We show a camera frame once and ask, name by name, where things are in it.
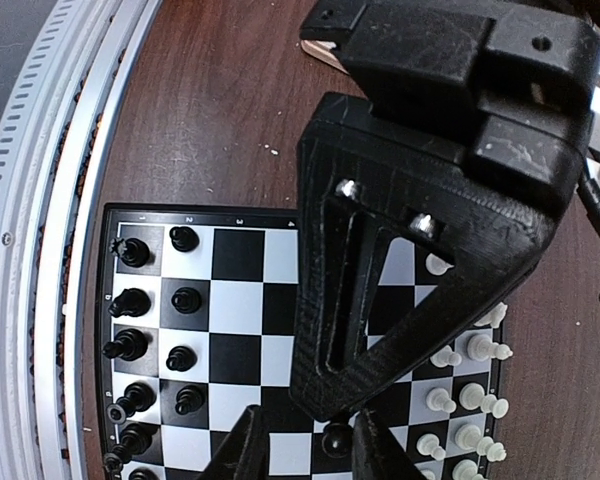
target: white chess piece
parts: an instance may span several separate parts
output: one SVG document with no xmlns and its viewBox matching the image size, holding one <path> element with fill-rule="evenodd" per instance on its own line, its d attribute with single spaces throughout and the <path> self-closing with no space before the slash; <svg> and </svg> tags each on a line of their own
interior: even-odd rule
<svg viewBox="0 0 600 480">
<path fill-rule="evenodd" d="M 453 268 L 453 265 L 445 262 L 439 257 L 436 257 L 433 253 L 427 256 L 427 259 L 424 261 L 425 266 L 427 267 L 427 271 L 431 275 L 435 275 L 436 277 L 440 277 L 447 273 L 447 270 Z"/>
<path fill-rule="evenodd" d="M 458 408 L 456 402 L 444 388 L 434 388 L 427 394 L 427 407 L 434 412 L 453 413 Z"/>
<path fill-rule="evenodd" d="M 508 345 L 492 341 L 487 335 L 474 335 L 467 344 L 467 354 L 472 360 L 484 362 L 490 358 L 506 360 L 513 356 Z"/>
<path fill-rule="evenodd" d="M 450 365 L 452 367 L 457 367 L 462 363 L 462 355 L 454 352 L 451 347 L 447 345 L 431 357 L 431 363 L 438 368 L 445 368 Z"/>
<path fill-rule="evenodd" d="M 478 455 L 486 456 L 490 462 L 502 462 L 507 458 L 504 445 L 493 438 L 482 435 L 480 427 L 471 423 L 463 425 L 456 432 L 456 445 L 463 450 L 475 450 Z"/>
<path fill-rule="evenodd" d="M 453 480 L 487 480 L 478 473 L 478 465 L 473 460 L 463 460 L 451 473 Z"/>
<path fill-rule="evenodd" d="M 504 317 L 507 316 L 508 308 L 509 307 L 507 305 L 500 302 L 493 308 L 493 310 L 475 323 L 476 327 L 490 326 L 491 328 L 500 328 L 500 324 L 504 320 Z"/>
<path fill-rule="evenodd" d="M 494 418 L 502 418 L 509 412 L 509 401 L 498 399 L 495 395 L 487 395 L 479 383 L 470 383 L 460 390 L 460 405 L 467 410 L 480 408 L 483 413 L 491 413 Z"/>
<path fill-rule="evenodd" d="M 447 456 L 447 452 L 440 446 L 440 439 L 433 433 L 427 433 L 418 439 L 416 450 L 420 455 L 433 457 L 441 462 Z"/>
</svg>

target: white square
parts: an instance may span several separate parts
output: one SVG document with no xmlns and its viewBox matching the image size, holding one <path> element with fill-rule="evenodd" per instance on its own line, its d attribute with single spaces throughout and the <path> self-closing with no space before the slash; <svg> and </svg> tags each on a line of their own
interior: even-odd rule
<svg viewBox="0 0 600 480">
<path fill-rule="evenodd" d="M 298 231 L 266 230 L 265 283 L 298 283 Z"/>
<path fill-rule="evenodd" d="M 211 461 L 211 433 L 196 428 L 162 425 L 162 455 L 166 468 L 202 472 Z"/>
<path fill-rule="evenodd" d="M 260 403 L 260 387 L 211 383 L 209 428 L 216 432 L 230 432 L 245 408 Z"/>
<path fill-rule="evenodd" d="M 167 368 L 169 352 L 172 348 L 179 346 L 189 347 L 198 357 L 196 364 L 186 372 L 177 372 Z M 207 332 L 162 328 L 158 336 L 158 351 L 160 378 L 183 382 L 209 382 L 209 334 Z"/>
<path fill-rule="evenodd" d="M 113 323 L 123 325 L 138 325 L 149 328 L 160 327 L 160 291 L 162 279 L 150 275 L 127 275 L 116 273 L 113 276 L 112 299 L 115 299 L 126 288 L 139 288 L 143 290 L 151 300 L 149 311 L 140 317 L 122 316 L 112 318 Z"/>
<path fill-rule="evenodd" d="M 412 242 L 402 237 L 393 240 L 389 245 L 379 285 L 415 285 L 415 258 L 415 245 Z"/>
<path fill-rule="evenodd" d="M 291 385 L 291 358 L 293 337 L 265 335 L 262 337 L 260 381 L 265 387 L 288 387 Z"/>
<path fill-rule="evenodd" d="M 152 423 L 160 425 L 162 416 L 160 414 L 160 379 L 153 377 L 141 377 L 139 375 L 130 375 L 128 373 L 114 372 L 111 378 L 113 398 L 112 401 L 118 400 L 124 395 L 124 390 L 132 383 L 144 383 L 151 387 L 156 395 L 156 401 L 148 410 L 144 412 L 136 412 L 131 418 L 134 422 Z"/>
<path fill-rule="evenodd" d="M 263 284 L 259 282 L 212 281 L 209 292 L 209 331 L 261 335 L 262 293 Z"/>
<path fill-rule="evenodd" d="M 164 229 L 162 248 L 162 276 L 166 278 L 187 278 L 191 280 L 210 280 L 213 260 L 214 227 L 186 225 L 192 228 L 200 238 L 200 244 L 191 252 L 179 252 L 171 244 L 169 225 Z"/>
<path fill-rule="evenodd" d="M 310 433 L 271 433 L 270 475 L 311 473 Z"/>
</svg>

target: black square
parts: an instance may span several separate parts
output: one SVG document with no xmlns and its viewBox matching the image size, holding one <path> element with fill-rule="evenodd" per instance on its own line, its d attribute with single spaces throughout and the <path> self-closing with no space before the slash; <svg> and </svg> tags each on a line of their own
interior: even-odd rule
<svg viewBox="0 0 600 480">
<path fill-rule="evenodd" d="M 118 261 L 116 273 L 129 273 L 135 275 L 160 275 L 162 272 L 162 244 L 164 243 L 164 227 L 154 225 L 120 225 L 120 238 L 126 240 L 138 238 L 147 244 L 151 254 L 146 265 L 140 268 L 128 267 Z"/>
<path fill-rule="evenodd" d="M 213 280 L 261 282 L 264 270 L 264 231 L 215 230 Z"/>
<path fill-rule="evenodd" d="M 369 335 L 386 335 L 415 308 L 412 286 L 380 286 L 369 314 Z"/>
<path fill-rule="evenodd" d="M 122 330 L 134 328 L 144 333 L 147 339 L 147 353 L 132 362 L 127 362 L 121 358 L 116 358 L 113 362 L 113 369 L 116 372 L 132 373 L 134 375 L 143 375 L 145 377 L 157 377 L 160 371 L 158 358 L 158 330 L 155 328 L 143 328 L 128 325 L 115 325 L 113 327 L 114 336 Z"/>
<path fill-rule="evenodd" d="M 187 415 L 176 413 L 176 397 L 178 392 L 188 385 L 198 387 L 205 398 L 204 405 L 200 410 Z M 174 425 L 177 427 L 209 428 L 209 385 L 193 382 L 178 382 L 175 380 L 160 379 L 160 413 L 163 425 Z"/>
<path fill-rule="evenodd" d="M 411 383 L 394 383 L 369 402 L 387 427 L 409 425 Z"/>
<path fill-rule="evenodd" d="M 260 385 L 261 344 L 259 336 L 209 334 L 209 381 Z"/>
<path fill-rule="evenodd" d="M 286 387 L 262 387 L 262 407 L 272 433 L 313 432 L 313 419 L 298 407 Z"/>
<path fill-rule="evenodd" d="M 442 422 L 424 423 L 422 425 L 410 425 L 409 435 L 407 438 L 407 455 L 414 463 L 428 462 L 433 460 L 431 457 L 420 455 L 418 449 L 416 448 L 418 440 L 420 440 L 420 438 L 427 433 L 433 433 L 440 439 L 440 446 L 442 448 L 446 448 L 448 431 L 448 420 L 444 420 Z"/>
<path fill-rule="evenodd" d="M 265 283 L 262 305 L 264 335 L 293 335 L 298 286 Z"/>
<path fill-rule="evenodd" d="M 160 298 L 160 327 L 173 330 L 209 331 L 209 281 L 163 278 Z M 194 313 L 180 313 L 173 304 L 173 294 L 182 287 L 197 290 L 202 300 L 200 309 Z"/>
</svg>

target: chess square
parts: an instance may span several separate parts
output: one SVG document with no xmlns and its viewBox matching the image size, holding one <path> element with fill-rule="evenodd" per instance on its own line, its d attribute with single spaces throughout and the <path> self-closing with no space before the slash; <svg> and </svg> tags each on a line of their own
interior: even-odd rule
<svg viewBox="0 0 600 480">
<path fill-rule="evenodd" d="M 183 382 L 209 382 L 209 334 L 189 330 L 160 329 L 159 367 L 160 378 L 180 380 Z M 167 368 L 169 352 L 175 347 L 188 347 L 198 357 L 196 364 L 186 372 L 178 372 Z"/>
<path fill-rule="evenodd" d="M 311 473 L 311 433 L 271 433 L 269 439 L 271 475 Z"/>
<path fill-rule="evenodd" d="M 413 308 L 413 287 L 378 287 L 369 315 L 369 335 L 386 335 Z"/>
<path fill-rule="evenodd" d="M 160 425 L 160 381 L 153 377 L 143 377 L 138 375 L 129 375 L 126 373 L 114 373 L 111 378 L 111 386 L 113 390 L 112 403 L 124 396 L 125 389 L 134 383 L 143 383 L 148 385 L 156 396 L 156 401 L 151 407 L 144 412 L 136 412 L 129 420 L 134 422 L 154 423 Z"/>
<path fill-rule="evenodd" d="M 298 231 L 266 230 L 264 281 L 298 283 Z"/>
<path fill-rule="evenodd" d="M 210 332 L 262 333 L 262 283 L 214 280 L 210 298 Z"/>
<path fill-rule="evenodd" d="M 186 415 L 176 412 L 178 393 L 187 386 L 195 386 L 204 395 L 204 405 L 200 410 Z M 189 428 L 209 428 L 209 386 L 204 383 L 160 380 L 161 416 L 163 425 Z"/>
<path fill-rule="evenodd" d="M 143 327 L 158 328 L 160 326 L 160 288 L 162 281 L 160 277 L 118 274 L 113 277 L 113 288 L 111 301 L 128 288 L 139 288 L 143 290 L 151 300 L 149 311 L 140 317 L 128 317 L 123 315 L 112 318 L 113 323 L 122 325 L 142 325 Z"/>
<path fill-rule="evenodd" d="M 111 325 L 111 327 L 113 329 L 112 338 L 115 338 L 122 330 L 129 328 L 126 325 Z M 121 358 L 114 359 L 113 370 L 114 372 L 131 373 L 143 377 L 157 377 L 159 373 L 158 344 L 160 340 L 158 329 L 143 327 L 134 328 L 141 331 L 147 339 L 147 352 L 142 357 L 132 362 L 127 362 Z"/>
<path fill-rule="evenodd" d="M 448 413 L 434 412 L 427 407 L 427 395 L 434 388 L 444 388 L 452 398 L 455 398 L 452 394 L 453 378 L 451 377 L 413 381 L 411 383 L 411 414 L 409 421 L 405 423 L 417 425 L 449 419 Z"/>
<path fill-rule="evenodd" d="M 209 430 L 162 426 L 164 466 L 202 472 L 211 461 Z"/>
<path fill-rule="evenodd" d="M 249 405 L 260 405 L 260 387 L 209 384 L 209 427 L 230 432 Z"/>
<path fill-rule="evenodd" d="M 212 279 L 262 282 L 264 231 L 216 229 Z"/>
<path fill-rule="evenodd" d="M 265 335 L 293 335 L 297 294 L 297 285 L 264 284 L 262 333 Z"/>
<path fill-rule="evenodd" d="M 414 265 L 414 244 L 401 237 L 394 239 L 389 245 L 379 285 L 414 285 Z"/>
<path fill-rule="evenodd" d="M 260 385 L 261 343 L 259 336 L 209 334 L 209 381 Z"/>
<path fill-rule="evenodd" d="M 171 299 L 180 288 L 193 288 L 200 294 L 201 306 L 194 313 L 178 312 Z M 174 330 L 209 331 L 209 281 L 163 278 L 160 296 L 160 327 Z"/>
<path fill-rule="evenodd" d="M 262 337 L 261 382 L 269 387 L 289 387 L 293 337 Z"/>
<path fill-rule="evenodd" d="M 116 274 L 160 275 L 162 270 L 163 232 L 164 227 L 154 225 L 121 224 L 118 230 L 118 237 L 126 240 L 130 238 L 142 240 L 149 247 L 150 257 L 149 261 L 140 268 L 128 267 L 119 261 L 119 259 L 116 259 Z"/>
<path fill-rule="evenodd" d="M 313 419 L 289 397 L 287 387 L 262 387 L 262 407 L 273 433 L 311 433 Z"/>
<path fill-rule="evenodd" d="M 409 423 L 411 383 L 394 383 L 369 402 L 387 427 L 399 427 Z"/>
</svg>

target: wood grain surface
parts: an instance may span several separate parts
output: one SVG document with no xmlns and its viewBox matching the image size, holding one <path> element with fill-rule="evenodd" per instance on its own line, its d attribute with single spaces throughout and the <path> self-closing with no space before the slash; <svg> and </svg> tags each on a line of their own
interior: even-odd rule
<svg viewBox="0 0 600 480">
<path fill-rule="evenodd" d="M 108 202 L 294 208 L 295 145 L 350 79 L 307 57 L 314 0 L 165 0 L 141 54 L 107 166 Z M 95 410 L 91 248 L 84 338 L 90 478 L 103 477 Z M 535 275 L 511 298 L 504 368 L 509 458 L 491 479 L 600 480 L 600 241 L 576 200 Z"/>
</svg>

